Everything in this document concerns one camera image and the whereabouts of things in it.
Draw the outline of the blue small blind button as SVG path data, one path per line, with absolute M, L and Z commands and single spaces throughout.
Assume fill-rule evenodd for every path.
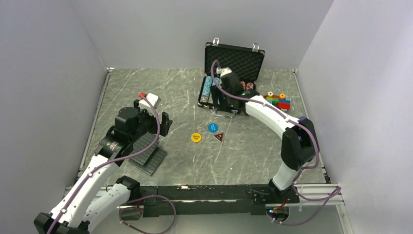
M 219 130 L 219 127 L 218 127 L 218 125 L 217 125 L 216 123 L 210 123 L 210 124 L 208 125 L 208 130 L 209 130 L 211 133 L 215 133 L 215 132 L 217 132 L 217 131 Z

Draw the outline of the yellow big blind button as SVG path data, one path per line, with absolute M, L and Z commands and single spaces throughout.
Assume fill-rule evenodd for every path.
M 191 135 L 190 139 L 191 139 L 192 142 L 197 143 L 197 142 L 200 142 L 202 140 L 202 136 L 201 136 L 200 133 L 193 133 Z

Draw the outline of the black triangular all-in marker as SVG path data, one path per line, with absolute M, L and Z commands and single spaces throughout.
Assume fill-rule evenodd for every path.
M 214 135 L 214 138 L 218 140 L 220 143 L 223 143 L 225 138 L 225 132 Z

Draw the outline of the black poker chip case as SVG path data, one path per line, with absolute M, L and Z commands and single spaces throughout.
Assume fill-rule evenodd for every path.
M 261 50 L 257 43 L 254 43 L 251 48 L 240 47 L 219 43 L 219 38 L 214 38 L 212 42 L 206 42 L 205 44 L 202 86 L 205 77 L 211 76 L 211 66 L 215 60 L 218 60 L 223 68 L 229 67 L 238 76 L 240 81 L 244 81 L 246 84 L 248 82 L 255 84 L 261 70 L 264 56 L 265 50 Z M 219 111 L 213 107 L 213 104 L 200 102 L 201 90 L 197 101 L 198 107 L 213 110 L 215 116 L 223 118 L 234 118 L 237 114 L 246 114 L 246 112 L 238 112 L 237 110 L 231 112 Z

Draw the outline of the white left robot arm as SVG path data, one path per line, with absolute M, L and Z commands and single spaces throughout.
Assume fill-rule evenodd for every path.
M 167 113 L 156 112 L 160 97 L 152 93 L 139 97 L 132 107 L 118 112 L 114 125 L 65 197 L 49 213 L 37 215 L 34 226 L 38 233 L 89 234 L 117 206 L 139 200 L 140 184 L 128 176 L 120 177 L 100 198 L 95 197 L 124 160 L 146 153 L 169 132 L 172 120 Z

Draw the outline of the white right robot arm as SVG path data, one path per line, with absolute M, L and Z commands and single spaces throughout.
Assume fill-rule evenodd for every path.
M 264 123 L 280 137 L 282 163 L 268 183 L 269 198 L 282 202 L 291 190 L 302 170 L 309 168 L 313 159 L 319 161 L 319 146 L 311 120 L 292 117 L 274 105 L 254 89 L 244 90 L 234 72 L 212 77 L 215 87 L 225 96 L 230 106 Z

